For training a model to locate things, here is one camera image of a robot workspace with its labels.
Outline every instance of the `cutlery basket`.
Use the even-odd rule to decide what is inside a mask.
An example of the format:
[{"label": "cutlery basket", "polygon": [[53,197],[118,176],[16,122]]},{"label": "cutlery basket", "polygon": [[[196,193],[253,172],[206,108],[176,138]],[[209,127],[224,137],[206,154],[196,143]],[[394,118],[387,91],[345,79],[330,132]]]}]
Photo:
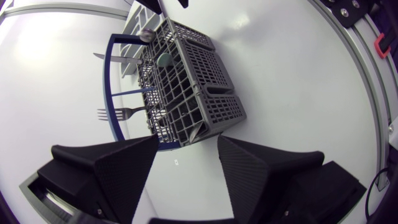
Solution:
[{"label": "cutlery basket", "polygon": [[[137,70],[141,88],[155,87],[142,95],[149,107],[149,129],[159,135],[161,142],[186,146],[246,118],[208,36],[168,18],[155,33],[155,40],[140,55],[143,63],[137,65]],[[162,53],[172,55],[172,65],[156,65]]]}]

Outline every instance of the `white surface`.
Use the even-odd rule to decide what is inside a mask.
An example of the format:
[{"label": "white surface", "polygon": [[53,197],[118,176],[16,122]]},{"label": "white surface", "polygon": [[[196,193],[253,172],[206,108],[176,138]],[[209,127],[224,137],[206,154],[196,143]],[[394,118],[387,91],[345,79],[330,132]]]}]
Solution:
[{"label": "white surface", "polygon": [[[163,3],[171,19],[212,38],[229,71],[248,118],[224,135],[322,151],[325,162],[336,161],[369,187],[376,136],[368,95],[346,47],[309,2],[202,0],[187,9]],[[233,216],[216,138],[158,153],[147,190],[160,218]],[[381,197],[376,190],[371,211]],[[364,199],[343,223],[365,223]]]},{"label": "white surface", "polygon": [[[96,117],[104,108],[103,61],[93,52],[103,53],[110,35],[123,27],[117,19],[55,12],[14,16],[1,24],[0,191],[21,223],[44,223],[19,184],[51,160],[52,145],[114,141],[109,124]],[[119,73],[112,63],[115,92]],[[114,103],[122,105],[120,98]],[[156,216],[144,191],[133,223]]]}]

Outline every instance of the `black cable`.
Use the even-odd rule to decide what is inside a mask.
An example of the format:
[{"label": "black cable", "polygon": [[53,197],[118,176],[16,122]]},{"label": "black cable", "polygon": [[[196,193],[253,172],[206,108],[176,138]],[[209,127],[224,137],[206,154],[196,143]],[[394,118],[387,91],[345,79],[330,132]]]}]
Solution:
[{"label": "black cable", "polygon": [[130,6],[131,6],[131,4],[128,2],[128,1],[126,1],[126,0],[123,0],[124,2],[126,2],[127,4],[129,4]]},{"label": "black cable", "polygon": [[398,44],[396,45],[395,50],[391,53],[392,58],[394,58],[395,54],[397,53]]},{"label": "black cable", "polygon": [[369,207],[369,196],[371,195],[372,187],[373,187],[374,183],[376,182],[377,178],[380,176],[380,174],[382,174],[382,173],[384,173],[384,172],[387,172],[387,171],[388,171],[388,167],[386,167],[386,168],[380,170],[380,171],[376,174],[376,176],[374,177],[374,179],[373,179],[373,181],[372,181],[372,183],[371,183],[371,186],[369,187],[368,194],[366,195],[366,202],[365,202],[365,216],[366,216],[366,220],[367,220],[367,221],[369,221],[369,219],[370,219],[370,216],[369,216],[369,208],[368,208],[368,207]]}]

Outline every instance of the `basket handle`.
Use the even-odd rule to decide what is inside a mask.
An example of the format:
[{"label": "basket handle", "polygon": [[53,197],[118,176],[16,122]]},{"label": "basket handle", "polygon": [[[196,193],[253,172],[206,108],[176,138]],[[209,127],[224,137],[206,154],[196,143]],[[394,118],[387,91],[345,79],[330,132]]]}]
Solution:
[{"label": "basket handle", "polygon": [[111,126],[113,137],[116,141],[124,140],[122,130],[120,128],[116,113],[114,111],[112,93],[111,93],[111,81],[110,81],[110,67],[111,67],[111,54],[114,44],[139,44],[148,45],[148,43],[142,41],[139,36],[126,35],[126,34],[112,34],[109,38],[108,46],[104,55],[104,70],[103,70],[103,93],[105,110],[108,115],[109,125]]},{"label": "basket handle", "polygon": [[215,51],[215,49],[213,47],[210,47],[209,45],[203,44],[203,43],[201,43],[199,41],[192,40],[192,39],[189,39],[189,38],[184,38],[184,40],[186,41],[186,43],[188,43],[190,45],[194,45],[194,46],[203,48],[203,49],[208,50],[208,51]]}]

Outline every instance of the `knife blade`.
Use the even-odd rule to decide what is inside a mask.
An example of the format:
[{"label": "knife blade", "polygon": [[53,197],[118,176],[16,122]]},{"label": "knife blade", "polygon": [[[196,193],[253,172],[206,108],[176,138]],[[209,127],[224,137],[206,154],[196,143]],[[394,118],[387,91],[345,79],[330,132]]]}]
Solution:
[{"label": "knife blade", "polygon": [[[99,57],[100,59],[104,59],[105,55],[93,53],[95,56]],[[142,60],[138,58],[131,58],[131,57],[120,57],[120,56],[111,56],[111,62],[119,62],[119,63],[137,63],[142,64]]]}]

